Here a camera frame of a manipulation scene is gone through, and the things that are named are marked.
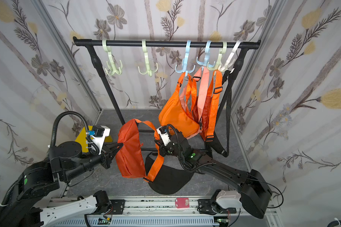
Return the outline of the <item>red-orange sling bag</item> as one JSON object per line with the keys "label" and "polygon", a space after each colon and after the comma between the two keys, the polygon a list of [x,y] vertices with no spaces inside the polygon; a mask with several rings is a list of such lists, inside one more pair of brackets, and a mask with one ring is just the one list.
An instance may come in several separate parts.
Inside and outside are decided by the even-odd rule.
{"label": "red-orange sling bag", "polygon": [[143,123],[151,128],[156,140],[161,138],[155,126],[150,121],[132,119],[125,123],[119,131],[118,143],[121,143],[122,147],[115,158],[118,169],[124,178],[142,178],[146,182],[153,182],[164,164],[164,157],[160,154],[160,146],[156,145],[157,158],[153,162],[149,172],[146,172],[141,151],[142,144],[140,143],[139,123]]}

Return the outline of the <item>bright orange sling bag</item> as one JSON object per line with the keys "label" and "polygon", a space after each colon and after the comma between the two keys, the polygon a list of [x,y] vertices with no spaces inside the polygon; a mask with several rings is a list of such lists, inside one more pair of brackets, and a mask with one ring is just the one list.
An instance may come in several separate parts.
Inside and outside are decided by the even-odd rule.
{"label": "bright orange sling bag", "polygon": [[173,95],[159,114],[160,125],[173,125],[187,139],[199,134],[201,126],[191,112],[196,105],[196,98],[196,81],[189,74],[182,73]]}

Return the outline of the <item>dark orange backpack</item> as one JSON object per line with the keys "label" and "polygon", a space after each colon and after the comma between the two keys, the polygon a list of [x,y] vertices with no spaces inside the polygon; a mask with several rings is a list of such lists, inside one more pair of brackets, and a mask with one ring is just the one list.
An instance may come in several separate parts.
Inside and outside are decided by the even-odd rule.
{"label": "dark orange backpack", "polygon": [[200,122],[200,135],[204,141],[213,137],[213,131],[215,131],[219,97],[223,91],[222,78],[222,73],[219,70],[210,73],[209,92],[211,94],[211,105],[207,118],[205,121]]}

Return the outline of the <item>pink sling bag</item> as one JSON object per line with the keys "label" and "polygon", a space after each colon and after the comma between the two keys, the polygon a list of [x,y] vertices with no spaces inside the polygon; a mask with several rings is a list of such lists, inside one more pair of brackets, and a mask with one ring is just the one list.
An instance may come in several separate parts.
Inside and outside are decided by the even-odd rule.
{"label": "pink sling bag", "polygon": [[210,109],[211,94],[209,92],[210,71],[201,67],[188,80],[188,85],[180,94],[182,108],[193,117],[194,121],[203,122]]}

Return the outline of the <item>black sling bag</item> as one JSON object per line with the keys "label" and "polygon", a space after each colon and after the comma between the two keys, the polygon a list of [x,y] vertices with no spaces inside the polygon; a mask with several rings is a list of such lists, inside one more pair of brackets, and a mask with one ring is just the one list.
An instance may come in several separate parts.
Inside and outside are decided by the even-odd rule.
{"label": "black sling bag", "polygon": [[228,82],[225,94],[221,100],[221,107],[217,111],[216,123],[219,120],[221,113],[223,111],[224,106],[226,106],[225,110],[225,119],[226,119],[226,148],[224,148],[216,134],[213,131],[213,137],[206,140],[206,146],[212,148],[215,152],[227,158],[230,154],[230,130],[231,130],[231,107],[232,107],[232,86],[234,84],[234,76],[233,72],[230,70],[226,70],[223,74],[222,84],[226,81]]}

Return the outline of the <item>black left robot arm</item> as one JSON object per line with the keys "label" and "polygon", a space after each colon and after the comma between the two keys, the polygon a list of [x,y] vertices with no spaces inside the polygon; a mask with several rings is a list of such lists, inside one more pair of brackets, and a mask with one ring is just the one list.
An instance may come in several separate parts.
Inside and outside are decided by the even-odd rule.
{"label": "black left robot arm", "polygon": [[102,190],[60,207],[36,208],[35,204],[59,189],[61,182],[70,183],[98,165],[110,168],[122,146],[122,143],[105,143],[100,155],[83,153],[81,144],[75,141],[50,147],[48,156],[27,167],[7,190],[0,204],[0,227],[49,227],[76,215],[108,211],[111,201]]}

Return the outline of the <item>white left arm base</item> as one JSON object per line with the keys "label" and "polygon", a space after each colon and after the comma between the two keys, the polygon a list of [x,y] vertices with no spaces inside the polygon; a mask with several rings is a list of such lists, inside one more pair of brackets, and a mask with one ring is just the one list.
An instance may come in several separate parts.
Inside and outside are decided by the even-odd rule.
{"label": "white left arm base", "polygon": [[43,208],[40,212],[42,227],[51,227],[75,216],[85,214],[102,214],[111,207],[105,191],[97,191],[94,195],[65,205]]}

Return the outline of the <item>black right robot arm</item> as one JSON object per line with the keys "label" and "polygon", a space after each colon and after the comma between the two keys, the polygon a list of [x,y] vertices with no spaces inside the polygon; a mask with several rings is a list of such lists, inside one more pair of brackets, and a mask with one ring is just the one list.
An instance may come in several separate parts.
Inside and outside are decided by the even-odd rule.
{"label": "black right robot arm", "polygon": [[211,175],[234,188],[241,195],[244,210],[256,218],[264,218],[272,190],[260,172],[254,169],[247,172],[220,163],[192,148],[181,133],[168,137],[167,142],[157,139],[155,143],[160,146],[161,155],[176,156],[184,171]]}

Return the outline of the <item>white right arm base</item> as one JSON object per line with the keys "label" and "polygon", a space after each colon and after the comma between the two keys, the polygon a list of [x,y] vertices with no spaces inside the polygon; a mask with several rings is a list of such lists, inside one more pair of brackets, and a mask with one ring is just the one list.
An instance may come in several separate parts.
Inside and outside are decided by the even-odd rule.
{"label": "white right arm base", "polygon": [[241,195],[237,191],[216,190],[212,196],[212,200],[223,209],[242,208],[240,199]]}

